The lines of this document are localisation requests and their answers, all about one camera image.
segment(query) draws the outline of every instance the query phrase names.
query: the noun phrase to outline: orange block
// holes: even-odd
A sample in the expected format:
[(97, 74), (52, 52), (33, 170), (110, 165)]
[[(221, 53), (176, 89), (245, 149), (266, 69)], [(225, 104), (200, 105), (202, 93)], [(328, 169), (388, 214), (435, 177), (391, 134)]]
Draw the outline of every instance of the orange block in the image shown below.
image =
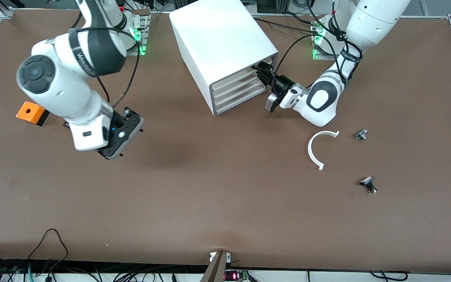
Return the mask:
[(16, 117), (42, 127), (49, 114), (50, 112), (42, 106), (25, 101), (16, 114)]

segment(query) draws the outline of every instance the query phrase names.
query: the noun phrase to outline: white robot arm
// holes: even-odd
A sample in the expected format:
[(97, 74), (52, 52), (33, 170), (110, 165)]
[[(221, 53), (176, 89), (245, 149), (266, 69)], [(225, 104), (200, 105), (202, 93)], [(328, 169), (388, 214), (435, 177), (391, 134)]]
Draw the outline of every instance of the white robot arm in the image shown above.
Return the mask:
[[(292, 108), (316, 126), (327, 125), (336, 116), (337, 102), (363, 53), (389, 33), (409, 3), (410, 0), (341, 0), (334, 13), (336, 21), (331, 20), (333, 15), (323, 20), (326, 26), (333, 25), (333, 29), (337, 29), (342, 36), (347, 34), (347, 42), (338, 41), (331, 33), (325, 35), (332, 45), (342, 49), (337, 61), (320, 75), (310, 89), (286, 76), (273, 74), (272, 66), (257, 66), (259, 78), (270, 84), (273, 91), (265, 108), (271, 112), (278, 105)], [(321, 47), (329, 48), (325, 43)]]
[(136, 44), (127, 31), (134, 16), (114, 0), (76, 0), (85, 25), (36, 43), (16, 73), (29, 98), (69, 124), (77, 150), (97, 150), (115, 159), (143, 126), (138, 114), (114, 111), (86, 80), (119, 72), (127, 49)]

